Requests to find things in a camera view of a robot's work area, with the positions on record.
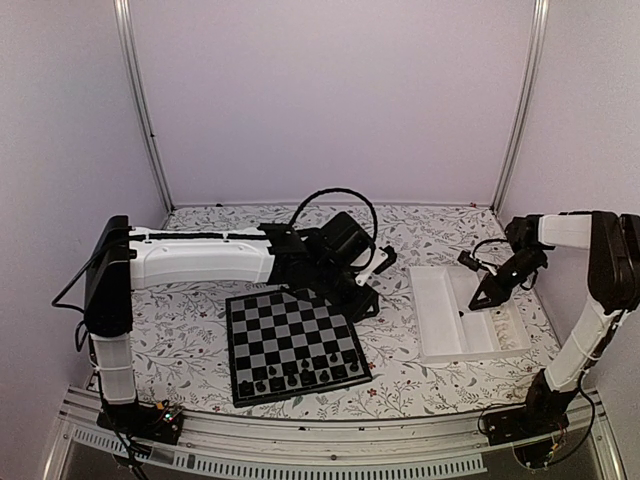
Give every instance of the black cable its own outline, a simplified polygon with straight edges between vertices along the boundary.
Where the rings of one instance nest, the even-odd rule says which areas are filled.
[[[149,240],[195,240],[195,239],[213,239],[213,240],[269,240],[265,234],[252,233],[218,233],[218,232],[176,232],[176,233],[150,233]]]
[[[522,282],[520,284],[520,288],[523,289],[525,292],[529,292],[531,290],[533,290],[533,287],[536,285],[536,280],[538,279],[538,271],[536,270],[535,272],[533,272],[533,277],[531,277],[531,284],[526,287],[524,285],[524,282]]]
[[[578,377],[578,392],[580,392],[580,395],[582,395],[582,397],[587,402],[589,402],[589,405],[591,406],[591,420],[589,420],[589,426],[587,427],[587,431],[585,432],[584,436],[580,439],[578,444],[575,447],[573,447],[569,453],[567,453],[562,458],[559,458],[558,460],[555,460],[555,461],[552,460],[550,463],[547,464],[547,467],[552,467],[553,465],[557,465],[560,462],[564,462],[567,458],[569,458],[574,453],[576,453],[580,449],[580,447],[584,444],[584,442],[586,442],[587,439],[589,438],[589,436],[591,435],[591,429],[593,428],[593,424],[594,424],[594,422],[596,420],[596,404],[591,399],[591,397],[589,397],[589,395],[587,395],[585,393],[584,389],[582,388],[582,379],[584,378],[585,374],[586,374],[586,372],[583,370],[580,373],[580,376]]]
[[[115,427],[115,424],[111,420],[111,417],[109,416],[109,413],[108,413],[108,409],[106,408],[106,405],[105,405],[106,401],[104,399],[104,393],[102,391],[102,379],[100,378],[100,373],[98,373],[97,377],[98,377],[98,392],[100,394],[100,401],[102,402],[102,412],[104,413],[104,418],[107,419],[109,428],[111,429],[111,431],[113,431],[113,433],[115,433],[116,437],[118,438],[118,441],[122,444],[125,452],[127,452],[127,457],[129,457],[129,469],[131,470],[131,473],[138,480],[149,480],[149,477],[147,477],[147,475],[144,473],[144,470],[142,470],[142,467],[141,467],[142,462],[136,459],[135,453],[131,448],[131,445],[127,444],[127,442],[124,441],[124,438],[122,438],[122,435],[120,435],[120,432],[118,432],[118,429]]]
[[[84,334],[82,335],[82,338],[80,338],[79,334],[80,334],[80,329],[82,327],[84,328]],[[76,325],[76,332],[75,335],[73,337],[74,339],[74,343],[76,346],[76,352],[80,353],[82,351],[82,347],[84,347],[84,343],[87,341],[87,337],[89,336],[89,331],[87,330],[86,325],[84,324],[84,320],[81,320],[78,325]]]
[[[491,243],[509,243],[509,240],[507,240],[505,238],[488,238],[487,240],[482,240],[481,242],[478,242],[478,244],[475,247],[473,247],[473,251],[471,252],[471,256],[473,258],[476,258],[476,252],[478,251],[478,249],[480,247],[482,247],[483,245],[489,245]]]
[[[478,416],[478,421],[477,421],[477,427],[478,427],[478,431],[483,434],[483,435],[488,435],[489,432],[483,430],[482,428],[480,428],[480,422],[482,421],[482,418],[484,417],[484,414],[487,413],[489,410],[495,410],[496,408],[504,408],[504,407],[514,407],[514,406],[518,406],[518,405],[524,405],[525,402],[518,402],[518,403],[490,403],[489,405],[487,405],[486,407],[484,407],[481,411],[480,411],[480,416]]]
[[[69,283],[67,283],[67,285],[65,285],[65,287],[60,291],[60,293],[58,293],[58,295],[56,295],[55,298],[51,300],[51,306],[54,308],[66,308],[68,310],[75,310],[76,312],[80,312],[84,314],[84,310],[78,307],[77,305],[68,305],[65,303],[60,303],[60,300],[62,300],[65,297],[65,295],[69,293],[69,290],[71,290],[76,283],[78,283],[78,280],[80,280],[80,278],[82,278],[82,275],[84,275],[84,273],[87,270],[89,270],[89,268],[91,267],[91,265],[93,265],[93,262],[95,262],[96,259],[106,254],[113,247],[125,245],[129,241],[141,241],[141,240],[144,240],[145,238],[146,237],[144,235],[134,235],[131,237],[119,238],[117,240],[113,240],[111,242],[105,243],[101,248],[93,252],[93,255],[91,255],[89,260],[87,260],[87,262],[82,266],[82,268],[78,270],[78,272],[73,276],[71,281],[69,281]]]
[[[364,204],[369,208],[369,212],[371,212],[371,218],[373,220],[373,236],[372,236],[372,241],[370,245],[371,255],[369,256],[369,260],[367,260],[367,263],[365,263],[363,266],[351,267],[352,271],[356,271],[356,272],[362,271],[365,268],[367,268],[369,265],[371,265],[371,262],[373,262],[373,258],[376,251],[376,240],[378,238],[378,216],[376,214],[376,209],[373,206],[373,203],[371,203],[371,201],[361,193],[356,192],[355,190],[351,190],[350,188],[342,188],[342,187],[325,188],[324,190],[318,190],[317,192],[309,195],[300,203],[300,205],[298,205],[298,208],[296,209],[293,216],[291,217],[291,220],[289,220],[289,227],[293,228],[296,221],[298,220],[298,217],[304,211],[304,209],[307,208],[307,205],[309,205],[309,203],[311,203],[316,198],[321,197],[322,195],[328,195],[330,193],[345,193],[347,195],[352,195],[362,200],[362,202],[364,202]]]

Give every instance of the floral tablecloth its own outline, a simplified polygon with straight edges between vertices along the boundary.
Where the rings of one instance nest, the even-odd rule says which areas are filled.
[[[310,206],[298,226],[320,226],[347,210],[370,225],[365,207]],[[293,207],[197,207],[172,214],[168,229],[229,230],[287,221]],[[531,337],[525,355],[500,360],[425,365],[420,362],[408,267],[453,265],[461,249],[501,236],[490,210],[474,207],[382,205],[379,244],[391,244],[396,264],[370,283],[381,312],[358,323],[373,381],[242,409],[233,407],[227,359],[224,300],[265,288],[243,282],[181,283],[136,291],[132,333],[136,382],[142,400],[168,398],[186,408],[272,418],[372,419],[450,414],[492,402],[523,399],[531,378],[558,351],[534,295],[516,290],[515,301]],[[505,247],[487,247],[503,261]]]

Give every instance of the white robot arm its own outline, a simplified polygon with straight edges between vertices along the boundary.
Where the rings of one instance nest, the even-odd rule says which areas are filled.
[[[213,233],[132,228],[123,216],[109,220],[88,262],[85,288],[84,324],[106,412],[99,424],[166,443],[179,436],[179,419],[171,413],[167,428],[144,428],[158,412],[137,401],[129,338],[131,290],[242,280],[287,285],[293,292],[310,289],[353,323],[378,313],[378,294],[366,281],[395,262],[393,248],[378,248],[345,212],[320,228],[295,230],[292,224]]]
[[[622,322],[640,303],[640,217],[611,212],[516,217],[506,228],[514,255],[483,278],[469,308],[502,304],[517,285],[540,267],[544,250],[555,247],[589,251],[588,297],[582,315],[558,356],[538,372],[522,409],[484,417],[492,443],[549,433],[567,424],[566,409],[582,377],[600,359]],[[469,252],[459,260],[484,268]]]

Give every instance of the white wall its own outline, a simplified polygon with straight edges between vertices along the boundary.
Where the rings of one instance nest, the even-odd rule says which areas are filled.
[[[539,77],[502,218],[566,210],[640,214],[640,4],[552,2]],[[586,296],[584,252],[550,254],[537,291],[565,339]],[[597,380],[629,478],[640,478],[640,315]]]
[[[132,2],[174,201],[491,201],[534,2]]]
[[[32,480],[69,383],[80,319],[51,298],[104,223],[157,226],[110,0],[4,2],[0,14],[0,477]],[[80,291],[71,300],[81,302]]]

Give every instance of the white tray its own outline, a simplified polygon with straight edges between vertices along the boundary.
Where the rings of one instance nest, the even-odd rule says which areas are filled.
[[[422,361],[445,363],[522,355],[531,348],[513,300],[472,312],[480,277],[466,267],[409,269]]]

